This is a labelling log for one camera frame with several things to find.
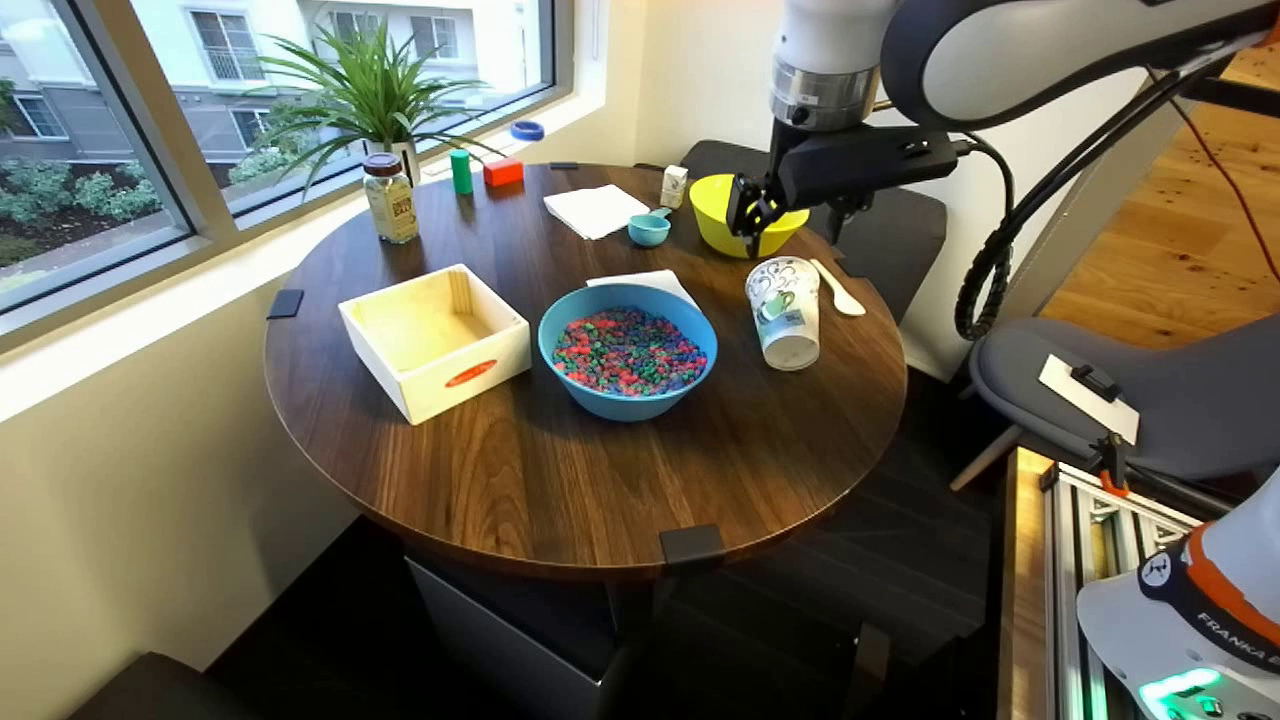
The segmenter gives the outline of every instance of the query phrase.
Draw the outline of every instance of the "dark floor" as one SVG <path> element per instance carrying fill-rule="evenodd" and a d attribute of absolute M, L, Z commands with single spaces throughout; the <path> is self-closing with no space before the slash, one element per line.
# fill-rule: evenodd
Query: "dark floor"
<path fill-rule="evenodd" d="M 990 485 L 947 475 L 997 431 L 982 406 L 910 375 L 877 481 L 751 565 L 680 575 L 619 683 L 615 717 L 835 717 L 850 636 L 890 636 L 865 717 L 990 717 Z M 398 545 L 353 522 L 213 666 L 265 717 L 520 717 L 423 619 Z"/>

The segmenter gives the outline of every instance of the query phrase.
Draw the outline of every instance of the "window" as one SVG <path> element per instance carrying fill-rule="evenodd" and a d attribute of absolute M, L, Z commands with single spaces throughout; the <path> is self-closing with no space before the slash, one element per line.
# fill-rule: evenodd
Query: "window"
<path fill-rule="evenodd" d="M 214 78 L 265 77 L 244 17 L 219 17 L 219 11 L 192 11 L 192 17 Z"/>
<path fill-rule="evenodd" d="M 470 115 L 504 115 L 556 88 L 560 5 L 573 0 L 2 0 L 0 342 L 42 296 L 92 296 L 116 272 L 143 280 L 143 262 L 235 246 L 240 216 L 319 197 L 300 197 L 304 171 L 280 175 L 282 151 L 258 149 L 288 91 L 258 65 L 271 35 L 307 42 L 314 28 L 386 22 L 395 42 L 451 54 L 431 77 L 477 78 Z M 336 155 L 319 181 L 360 181 L 354 160 Z"/>

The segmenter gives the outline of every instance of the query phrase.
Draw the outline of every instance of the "paper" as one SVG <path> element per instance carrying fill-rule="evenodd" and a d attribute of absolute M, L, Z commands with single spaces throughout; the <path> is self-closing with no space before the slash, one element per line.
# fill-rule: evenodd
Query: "paper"
<path fill-rule="evenodd" d="M 672 290 L 672 296 L 694 305 L 694 301 L 687 296 L 687 287 L 680 285 L 680 274 L 669 272 L 669 267 L 662 267 L 662 272 L 590 274 L 589 287 L 596 287 L 596 285 L 649 285 L 649 287 L 659 287 L 659 290 Z"/>
<path fill-rule="evenodd" d="M 640 205 L 615 182 L 556 191 L 556 197 L 545 197 L 545 205 L 560 224 L 569 224 L 582 241 L 619 232 L 628 228 L 632 216 L 649 210 L 649 205 Z"/>
<path fill-rule="evenodd" d="M 1134 445 L 1138 410 L 1132 405 L 1099 401 L 1088 382 L 1073 375 L 1073 369 L 1059 357 L 1047 357 L 1039 369 L 1039 382 L 1075 405 L 1085 417 L 1099 418 L 1108 431 L 1115 431 L 1122 445 Z"/>

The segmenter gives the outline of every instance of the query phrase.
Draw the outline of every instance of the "potted plant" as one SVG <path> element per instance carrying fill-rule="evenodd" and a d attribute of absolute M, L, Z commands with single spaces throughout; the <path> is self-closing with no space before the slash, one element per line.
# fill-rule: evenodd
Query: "potted plant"
<path fill-rule="evenodd" d="M 353 143 L 395 151 L 414 181 L 414 131 L 459 111 L 459 91 L 477 88 L 470 78 L 429 77 L 414 42 L 395 42 L 386 22 L 314 28 L 311 42 L 275 42 L 280 54 L 265 54 L 265 65 L 300 91 L 267 111 L 258 143 L 282 151 L 282 171 L 307 165 L 307 182 Z"/>

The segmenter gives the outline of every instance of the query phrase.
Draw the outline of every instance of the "white cup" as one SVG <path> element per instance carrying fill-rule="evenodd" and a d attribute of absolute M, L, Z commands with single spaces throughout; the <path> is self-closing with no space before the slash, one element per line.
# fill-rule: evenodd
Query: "white cup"
<path fill-rule="evenodd" d="M 772 254 L 748 272 L 758 357 L 800 370 L 819 357 L 819 274 L 804 254 Z"/>

